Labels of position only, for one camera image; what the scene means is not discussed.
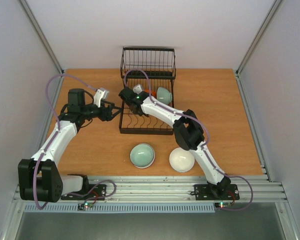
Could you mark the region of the orange bowl white inside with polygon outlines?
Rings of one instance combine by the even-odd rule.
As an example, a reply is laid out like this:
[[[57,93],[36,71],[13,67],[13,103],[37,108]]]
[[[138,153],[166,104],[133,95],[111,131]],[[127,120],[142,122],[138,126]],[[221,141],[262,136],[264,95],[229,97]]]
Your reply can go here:
[[[157,93],[155,92],[155,91],[153,91],[153,90],[151,90],[151,91],[149,91],[149,89],[145,89],[144,90],[146,93],[151,93],[151,95],[154,97],[154,98],[157,98]]]

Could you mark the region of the plain mint green bowl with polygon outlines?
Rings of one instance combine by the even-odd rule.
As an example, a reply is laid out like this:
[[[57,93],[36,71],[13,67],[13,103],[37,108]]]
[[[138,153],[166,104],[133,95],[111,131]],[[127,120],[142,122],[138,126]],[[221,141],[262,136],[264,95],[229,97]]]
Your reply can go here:
[[[157,89],[156,96],[156,99],[165,105],[169,105],[173,100],[172,93],[164,87]]]

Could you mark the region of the green patterned bowl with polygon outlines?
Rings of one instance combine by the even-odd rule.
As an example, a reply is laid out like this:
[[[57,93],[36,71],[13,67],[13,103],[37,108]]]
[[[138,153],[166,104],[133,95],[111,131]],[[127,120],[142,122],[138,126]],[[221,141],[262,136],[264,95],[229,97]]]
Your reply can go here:
[[[136,145],[129,154],[131,163],[139,169],[150,167],[155,161],[155,157],[156,155],[153,147],[147,143]]]

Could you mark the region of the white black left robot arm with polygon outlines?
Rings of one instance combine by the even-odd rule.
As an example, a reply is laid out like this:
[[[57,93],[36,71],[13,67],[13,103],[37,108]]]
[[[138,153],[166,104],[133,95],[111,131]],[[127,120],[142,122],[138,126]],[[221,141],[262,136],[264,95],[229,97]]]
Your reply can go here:
[[[18,164],[19,194],[22,200],[56,203],[64,195],[86,199],[91,187],[86,175],[69,174],[61,176],[58,163],[70,141],[85,122],[98,118],[111,121],[121,108],[108,102],[109,91],[97,89],[91,94],[91,103],[86,103],[88,92],[82,88],[73,88],[68,92],[68,102],[57,116],[55,127],[43,146],[30,158],[22,159]]]

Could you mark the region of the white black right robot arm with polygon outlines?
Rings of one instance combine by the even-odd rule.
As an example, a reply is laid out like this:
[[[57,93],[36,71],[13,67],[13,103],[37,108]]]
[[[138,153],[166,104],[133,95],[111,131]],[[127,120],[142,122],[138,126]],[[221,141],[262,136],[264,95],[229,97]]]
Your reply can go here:
[[[192,110],[175,109],[161,103],[145,91],[135,93],[129,87],[121,90],[118,96],[134,114],[153,116],[173,128],[178,146],[193,155],[203,170],[213,198],[219,199],[228,193],[231,180],[210,153],[209,140],[204,137],[205,126]]]

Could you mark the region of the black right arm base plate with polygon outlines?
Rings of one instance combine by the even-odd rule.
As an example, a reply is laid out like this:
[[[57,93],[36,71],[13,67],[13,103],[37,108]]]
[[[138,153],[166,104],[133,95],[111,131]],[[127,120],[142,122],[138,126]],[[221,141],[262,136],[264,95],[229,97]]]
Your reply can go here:
[[[224,193],[216,194],[211,192],[208,184],[195,184],[191,193],[195,196],[197,201],[237,201],[240,199],[238,186],[236,184],[230,184],[229,188]]]

